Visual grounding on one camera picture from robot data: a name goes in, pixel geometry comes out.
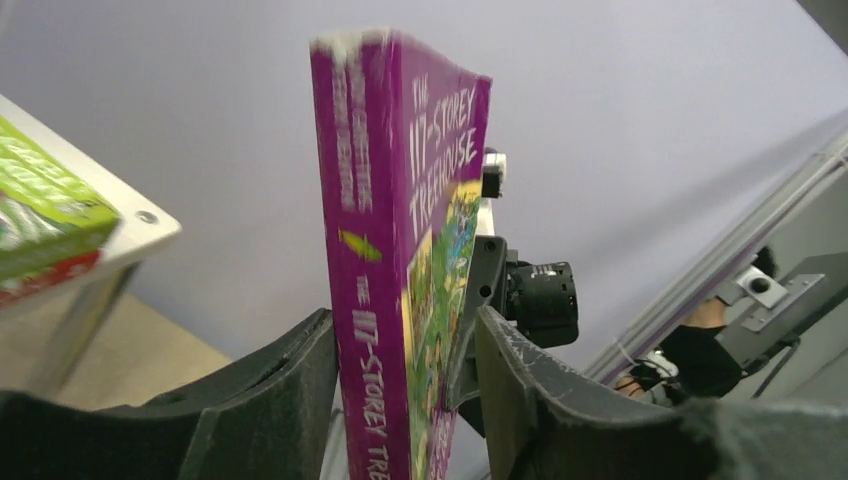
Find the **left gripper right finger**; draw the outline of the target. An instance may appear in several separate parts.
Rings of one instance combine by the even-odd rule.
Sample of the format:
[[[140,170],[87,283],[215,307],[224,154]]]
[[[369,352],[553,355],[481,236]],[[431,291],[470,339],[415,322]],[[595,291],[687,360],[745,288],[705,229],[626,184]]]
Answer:
[[[664,408],[600,385],[495,309],[475,319],[495,479],[843,479],[847,412],[700,399]]]

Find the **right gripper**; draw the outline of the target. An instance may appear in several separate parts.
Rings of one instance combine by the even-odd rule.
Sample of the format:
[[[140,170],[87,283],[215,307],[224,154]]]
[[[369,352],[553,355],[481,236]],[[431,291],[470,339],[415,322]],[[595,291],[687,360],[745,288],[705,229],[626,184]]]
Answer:
[[[480,436],[485,435],[485,429],[475,350],[477,310],[491,306],[502,312],[505,308],[505,318],[514,321],[517,330],[540,348],[570,345],[579,336],[577,292],[570,264],[506,264],[508,246],[495,234],[492,203],[484,198],[478,211],[465,305],[445,387],[445,408],[457,412]]]

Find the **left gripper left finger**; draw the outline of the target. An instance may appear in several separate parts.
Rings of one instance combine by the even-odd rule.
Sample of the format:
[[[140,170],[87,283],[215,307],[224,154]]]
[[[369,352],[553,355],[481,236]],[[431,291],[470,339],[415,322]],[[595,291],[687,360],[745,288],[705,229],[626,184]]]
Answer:
[[[330,311],[139,406],[1,394],[5,479],[316,479],[337,381]]]

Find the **green 65-Storey Treehouse book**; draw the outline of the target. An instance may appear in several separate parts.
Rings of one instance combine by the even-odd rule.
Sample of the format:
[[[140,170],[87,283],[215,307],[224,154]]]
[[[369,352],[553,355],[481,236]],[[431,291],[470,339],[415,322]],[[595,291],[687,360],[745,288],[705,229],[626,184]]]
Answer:
[[[8,119],[1,119],[1,278],[96,252],[121,215]]]

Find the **red 13-Storey Treehouse book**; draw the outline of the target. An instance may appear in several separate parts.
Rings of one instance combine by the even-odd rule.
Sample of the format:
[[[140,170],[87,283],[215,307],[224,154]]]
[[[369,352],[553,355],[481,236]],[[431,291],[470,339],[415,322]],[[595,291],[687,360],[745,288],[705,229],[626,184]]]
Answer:
[[[101,257],[100,250],[68,258],[15,278],[1,281],[1,308],[89,272]]]

